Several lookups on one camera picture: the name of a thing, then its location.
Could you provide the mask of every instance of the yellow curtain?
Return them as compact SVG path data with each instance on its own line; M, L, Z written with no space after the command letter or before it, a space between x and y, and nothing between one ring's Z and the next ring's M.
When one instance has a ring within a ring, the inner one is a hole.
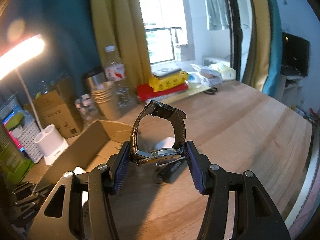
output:
M252 10L252 37L242 82L262 91L270 67L271 25L268 0L252 0Z
M102 66L104 48L116 45L126 68L131 92L151 76L139 0L91 0L92 22Z

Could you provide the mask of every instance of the television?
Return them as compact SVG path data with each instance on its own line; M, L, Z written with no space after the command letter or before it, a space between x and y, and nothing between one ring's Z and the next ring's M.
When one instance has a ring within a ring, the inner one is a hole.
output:
M308 76L310 42L288 33L282 33L282 68L285 75Z

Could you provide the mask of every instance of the yellow package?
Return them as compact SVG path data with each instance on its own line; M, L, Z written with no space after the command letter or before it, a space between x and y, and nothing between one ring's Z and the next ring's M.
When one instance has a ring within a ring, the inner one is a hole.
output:
M149 78L149 86L153 88L154 92L159 92L181 85L186 80L188 80L188 73L180 71L161 79L152 76Z

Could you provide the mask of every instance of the brown cardboard box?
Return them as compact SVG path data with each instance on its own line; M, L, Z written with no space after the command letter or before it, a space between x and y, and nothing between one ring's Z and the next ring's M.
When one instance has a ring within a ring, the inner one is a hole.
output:
M42 127L54 124L64 138L79 135L83 129L83 120L74 105L75 92L71 79L59 80L54 88L33 100ZM29 104L24 108L33 114Z
M27 174L28 180L37 183L36 190L49 183L56 184L67 171L77 166L91 171L101 163L106 163L111 155L117 154L125 141L130 139L132 126L98 120L93 122L51 165L43 169L34 169Z

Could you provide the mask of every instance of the plastic bottle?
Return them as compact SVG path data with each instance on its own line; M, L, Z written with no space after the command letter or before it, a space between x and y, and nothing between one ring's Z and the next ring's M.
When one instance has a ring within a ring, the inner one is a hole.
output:
M104 71L108 81L113 81L116 85L118 106L125 107L131 101L129 88L126 85L125 68L122 59L116 53L115 46L105 47L107 53L107 65Z

